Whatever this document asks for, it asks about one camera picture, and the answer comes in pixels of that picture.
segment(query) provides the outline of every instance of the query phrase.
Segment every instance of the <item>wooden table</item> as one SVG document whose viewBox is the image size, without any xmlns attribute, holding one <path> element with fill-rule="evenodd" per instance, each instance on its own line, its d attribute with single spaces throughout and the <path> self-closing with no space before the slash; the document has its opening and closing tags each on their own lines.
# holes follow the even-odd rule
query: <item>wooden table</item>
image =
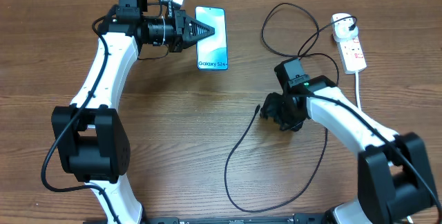
<svg viewBox="0 0 442 224">
<path fill-rule="evenodd" d="M 273 68 L 284 58 L 262 46 L 260 29 L 282 1 L 305 7 L 320 26 L 337 12 L 358 17 L 368 64 L 361 73 L 363 110 L 387 127 L 424 139 L 442 191 L 442 0 L 186 0 L 190 15 L 198 5 L 226 9 L 229 69 L 199 71 L 195 47 L 136 62 L 131 69 L 119 116 L 131 142 L 128 176 L 149 216 L 324 212 L 355 197 L 356 160 L 331 136 L 312 184 L 292 204 L 252 215 L 227 199 L 227 155 L 255 106 L 268 93 L 281 92 Z M 56 194 L 45 189 L 40 169 L 54 141 L 52 110 L 67 106 L 83 84 L 97 48 L 90 25 L 114 3 L 0 0 L 0 223 L 81 223 L 104 217 L 88 190 Z M 311 19 L 293 8 L 278 11 L 267 27 L 268 42 L 286 53 L 296 53 L 314 32 Z M 340 88 L 353 100 L 354 76 L 342 72 L 331 33 L 324 31 L 312 51 L 338 61 Z M 142 56 L 163 51 L 145 46 Z M 336 79 L 324 57 L 304 59 L 302 65 L 312 77 Z M 247 209 L 287 200 L 308 181 L 323 145 L 323 128 L 312 121 L 292 133 L 279 132 L 271 120 L 256 120 L 229 165 L 233 199 Z M 48 179 L 56 187 L 79 184 L 63 172 L 57 152 Z M 435 208 L 415 216 L 419 223 L 435 218 Z"/>
</svg>

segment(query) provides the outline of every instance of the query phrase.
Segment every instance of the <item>power plug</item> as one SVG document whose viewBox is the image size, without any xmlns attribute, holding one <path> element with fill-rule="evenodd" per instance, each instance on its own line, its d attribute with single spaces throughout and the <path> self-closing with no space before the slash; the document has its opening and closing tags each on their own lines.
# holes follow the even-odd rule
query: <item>power plug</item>
<svg viewBox="0 0 442 224">
<path fill-rule="evenodd" d="M 334 14 L 331 21 L 349 17 L 347 13 Z M 338 44 L 340 59 L 343 62 L 346 74 L 354 74 L 367 68 L 361 43 L 358 38 L 358 27 L 350 30 L 350 26 L 354 24 L 352 18 L 344 19 L 333 25 L 333 38 Z"/>
<path fill-rule="evenodd" d="M 350 17 L 347 13 L 336 13 L 331 16 L 331 22 Z M 333 38 L 336 42 L 347 41 L 358 36 L 358 26 L 352 27 L 354 24 L 353 18 L 347 18 L 333 24 Z"/>
</svg>

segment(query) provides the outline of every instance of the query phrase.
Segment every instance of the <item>wooden surface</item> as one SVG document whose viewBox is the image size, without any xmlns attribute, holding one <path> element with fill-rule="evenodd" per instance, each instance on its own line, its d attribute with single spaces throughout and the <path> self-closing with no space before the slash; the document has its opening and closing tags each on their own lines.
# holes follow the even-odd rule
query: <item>wooden surface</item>
<svg viewBox="0 0 442 224">
<path fill-rule="evenodd" d="M 260 42 L 264 18 L 281 1 L 305 7 L 321 26 L 337 12 L 358 17 L 368 64 L 361 73 L 363 110 L 387 127 L 424 139 L 442 190 L 442 0 L 186 0 L 191 15 L 197 5 L 226 9 L 229 69 L 199 71 L 195 47 L 136 62 L 131 69 L 119 116 L 131 142 L 128 176 L 149 216 L 251 216 L 228 201 L 223 171 L 255 106 L 281 91 L 273 68 L 284 58 Z M 45 189 L 40 169 L 54 141 L 52 110 L 69 104 L 95 56 L 90 24 L 116 2 L 0 0 L 0 223 L 104 217 L 90 191 Z M 265 35 L 278 50 L 296 53 L 313 32 L 306 15 L 281 8 Z M 324 31 L 312 51 L 331 55 L 342 71 L 331 33 Z M 162 51 L 145 46 L 142 56 Z M 302 64 L 312 77 L 336 79 L 324 57 Z M 341 72 L 340 87 L 353 101 L 354 76 Z M 287 200 L 308 181 L 323 143 L 323 128 L 312 121 L 298 133 L 282 133 L 271 120 L 256 120 L 229 165 L 233 199 L 247 209 Z M 254 216 L 324 212 L 356 195 L 356 174 L 355 158 L 331 136 L 309 189 L 286 207 Z M 48 180 L 56 187 L 79 184 L 62 171 L 58 153 Z M 418 223 L 435 218 L 434 208 L 415 216 Z"/>
</svg>

